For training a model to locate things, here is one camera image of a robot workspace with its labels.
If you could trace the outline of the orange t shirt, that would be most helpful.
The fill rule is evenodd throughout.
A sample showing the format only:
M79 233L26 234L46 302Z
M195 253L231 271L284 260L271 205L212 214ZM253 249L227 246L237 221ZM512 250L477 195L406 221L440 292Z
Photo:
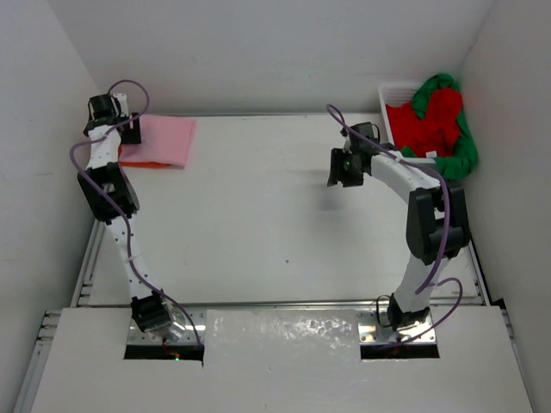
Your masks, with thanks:
M184 168L188 150L176 146L123 145L119 161L123 166L136 168Z

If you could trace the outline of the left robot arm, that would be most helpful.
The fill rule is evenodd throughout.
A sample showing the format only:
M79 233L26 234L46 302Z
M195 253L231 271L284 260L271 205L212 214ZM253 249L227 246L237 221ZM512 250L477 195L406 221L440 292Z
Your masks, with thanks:
M128 227L139 210L139 201L119 163L121 145L141 143L139 114L129 111L123 93L91 97L88 113L84 135L90 139L90 160L77 180L94 217L104 223L119 251L133 321L139 331L161 336L173 317L160 289L153 285Z

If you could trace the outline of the pink t shirt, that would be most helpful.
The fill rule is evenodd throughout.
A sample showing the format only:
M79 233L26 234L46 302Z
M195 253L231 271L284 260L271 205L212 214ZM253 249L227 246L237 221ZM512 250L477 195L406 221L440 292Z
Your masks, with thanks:
M171 145L190 152L197 129L197 119L146 114L139 121L141 145Z

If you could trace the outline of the red t shirt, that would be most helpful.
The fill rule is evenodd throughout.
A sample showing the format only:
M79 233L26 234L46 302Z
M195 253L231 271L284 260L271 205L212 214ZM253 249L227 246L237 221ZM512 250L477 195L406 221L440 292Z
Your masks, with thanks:
M453 156L460 137L457 117L461 108L461 94L451 88L432 92L424 115L414 112L412 102L386 105L394 145L404 157Z

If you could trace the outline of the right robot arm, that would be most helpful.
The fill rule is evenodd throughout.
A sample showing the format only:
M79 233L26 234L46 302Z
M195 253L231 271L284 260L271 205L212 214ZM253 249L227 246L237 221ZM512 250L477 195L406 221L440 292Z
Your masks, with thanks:
M407 205L406 244L410 259L387 308L393 330L423 322L429 314L432 291L440 273L470 242L464 191L433 176L434 170L409 164L383 152L331 151L329 187L363 185L371 176L396 193Z

